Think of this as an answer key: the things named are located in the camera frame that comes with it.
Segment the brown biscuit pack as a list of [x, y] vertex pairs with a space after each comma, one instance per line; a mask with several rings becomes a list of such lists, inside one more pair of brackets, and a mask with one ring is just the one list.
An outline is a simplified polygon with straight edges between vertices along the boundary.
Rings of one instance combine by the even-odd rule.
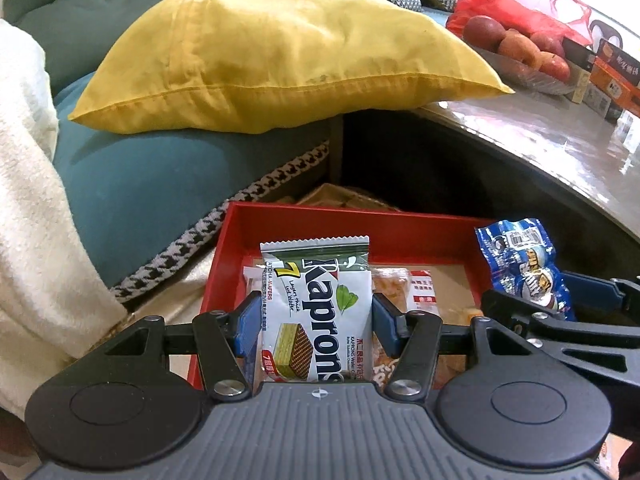
[[[411, 275], [405, 268], [374, 268], [372, 270], [373, 291], [380, 292], [402, 313], [407, 312]], [[398, 358], [388, 356], [378, 340], [372, 338], [372, 380], [378, 388], [384, 388], [392, 376]]]

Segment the red white small packet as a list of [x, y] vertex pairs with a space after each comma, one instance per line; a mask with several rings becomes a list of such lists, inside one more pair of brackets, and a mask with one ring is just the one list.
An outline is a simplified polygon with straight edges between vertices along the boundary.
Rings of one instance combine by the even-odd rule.
[[407, 299], [407, 309], [420, 310], [439, 315], [436, 292], [429, 270], [411, 270], [411, 285]]

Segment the red apple left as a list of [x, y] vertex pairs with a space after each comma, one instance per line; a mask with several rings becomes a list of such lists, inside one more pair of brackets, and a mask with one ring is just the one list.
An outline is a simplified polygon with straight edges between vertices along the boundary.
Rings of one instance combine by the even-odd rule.
[[506, 38], [506, 29], [490, 16], [475, 15], [466, 22], [462, 37], [471, 46], [496, 52]]

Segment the glass fruit plate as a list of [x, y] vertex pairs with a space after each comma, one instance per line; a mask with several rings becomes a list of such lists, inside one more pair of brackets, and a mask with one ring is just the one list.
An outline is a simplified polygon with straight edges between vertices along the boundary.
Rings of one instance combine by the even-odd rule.
[[513, 58], [472, 46], [484, 60], [495, 70], [506, 84], [535, 90], [549, 96], [567, 96], [575, 90], [574, 84], [566, 84], [550, 75], [533, 70], [529, 66], [515, 61]]

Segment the yellow pillow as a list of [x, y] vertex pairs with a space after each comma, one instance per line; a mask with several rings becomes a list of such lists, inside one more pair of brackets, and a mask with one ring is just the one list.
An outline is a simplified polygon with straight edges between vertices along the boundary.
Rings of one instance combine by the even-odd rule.
[[163, 0], [117, 39], [70, 119], [259, 134], [506, 92], [462, 40], [385, 0]]

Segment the red apple right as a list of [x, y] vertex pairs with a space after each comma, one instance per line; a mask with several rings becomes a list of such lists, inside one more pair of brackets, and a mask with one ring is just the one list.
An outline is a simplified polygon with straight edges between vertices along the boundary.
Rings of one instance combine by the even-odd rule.
[[558, 37], [544, 32], [534, 32], [529, 37], [541, 52], [541, 73], [567, 83], [570, 80], [570, 66], [565, 59], [565, 51]]

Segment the red apple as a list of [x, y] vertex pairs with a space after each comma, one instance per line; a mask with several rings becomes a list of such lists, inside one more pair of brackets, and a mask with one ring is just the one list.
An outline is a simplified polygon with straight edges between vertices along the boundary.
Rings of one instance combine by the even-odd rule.
[[466, 22], [462, 37], [471, 46], [496, 52], [506, 38], [506, 29], [490, 16], [475, 15]]
[[532, 40], [515, 29], [509, 29], [506, 32], [506, 36], [500, 42], [497, 52], [533, 70], [539, 70], [541, 68], [541, 50]]
[[567, 83], [570, 80], [570, 66], [565, 59], [565, 51], [558, 37], [544, 32], [534, 32], [529, 37], [541, 52], [541, 73]]

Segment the Kaprons wafer packet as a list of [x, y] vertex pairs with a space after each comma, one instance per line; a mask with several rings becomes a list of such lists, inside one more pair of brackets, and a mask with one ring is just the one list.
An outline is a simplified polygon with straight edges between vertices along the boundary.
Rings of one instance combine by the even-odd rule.
[[280, 240], [260, 251], [265, 374], [274, 382], [369, 380], [369, 237]]

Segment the blue coconut snack packet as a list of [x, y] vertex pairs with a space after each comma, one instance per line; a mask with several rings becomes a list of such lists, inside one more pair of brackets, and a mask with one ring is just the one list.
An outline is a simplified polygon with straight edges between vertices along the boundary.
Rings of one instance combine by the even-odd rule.
[[538, 219], [500, 220], [475, 235], [493, 289], [576, 320], [570, 291], [555, 265], [555, 247]]

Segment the teal sofa cushion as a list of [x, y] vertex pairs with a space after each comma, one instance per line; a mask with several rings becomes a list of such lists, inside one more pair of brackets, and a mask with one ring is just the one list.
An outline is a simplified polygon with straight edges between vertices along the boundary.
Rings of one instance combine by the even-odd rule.
[[81, 243], [122, 304], [172, 278], [217, 237], [232, 202], [306, 190], [329, 155], [327, 120], [250, 136], [176, 130], [118, 136], [69, 122], [90, 78], [54, 99], [54, 166]]

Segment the red plastic bag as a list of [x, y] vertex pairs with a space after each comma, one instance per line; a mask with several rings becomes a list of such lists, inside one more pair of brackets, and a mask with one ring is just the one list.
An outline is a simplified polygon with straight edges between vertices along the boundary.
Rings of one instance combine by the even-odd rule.
[[461, 37], [475, 15], [486, 15], [530, 36], [534, 32], [570, 38], [582, 46], [592, 44], [591, 9], [580, 0], [457, 0], [446, 29]]

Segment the blue white striped snack pack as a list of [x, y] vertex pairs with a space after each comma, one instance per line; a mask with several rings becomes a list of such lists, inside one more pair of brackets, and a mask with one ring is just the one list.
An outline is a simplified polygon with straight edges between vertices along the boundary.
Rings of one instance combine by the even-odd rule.
[[250, 296], [253, 292], [262, 291], [262, 274], [264, 273], [264, 266], [258, 264], [258, 266], [244, 266], [243, 268], [243, 280], [245, 283], [245, 296]]

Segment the red apple middle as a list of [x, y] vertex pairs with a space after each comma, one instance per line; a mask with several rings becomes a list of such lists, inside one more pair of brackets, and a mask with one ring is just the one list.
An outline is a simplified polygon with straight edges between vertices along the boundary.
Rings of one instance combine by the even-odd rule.
[[497, 52], [533, 70], [539, 70], [541, 68], [541, 50], [532, 40], [515, 29], [509, 29], [506, 32], [506, 36], [500, 42]]

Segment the floral satin cover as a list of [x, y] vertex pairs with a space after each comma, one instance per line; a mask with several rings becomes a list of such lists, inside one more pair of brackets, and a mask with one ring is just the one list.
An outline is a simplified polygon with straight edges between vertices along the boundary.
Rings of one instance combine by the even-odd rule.
[[143, 298], [142, 304], [114, 326], [92, 350], [145, 316], [159, 315], [169, 323], [190, 321], [200, 310], [216, 249], [208, 250], [193, 264]]

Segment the red cardboard tray box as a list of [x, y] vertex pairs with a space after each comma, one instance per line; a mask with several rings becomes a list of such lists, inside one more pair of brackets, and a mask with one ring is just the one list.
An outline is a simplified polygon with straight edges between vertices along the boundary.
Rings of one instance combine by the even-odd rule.
[[193, 324], [192, 372], [217, 400], [250, 395], [240, 362], [255, 359], [275, 382], [367, 380], [371, 344], [396, 359], [386, 392], [423, 398], [442, 324], [397, 311], [373, 289], [372, 270], [453, 266], [477, 304], [488, 274], [469, 218], [235, 203], [218, 240], [203, 307]]

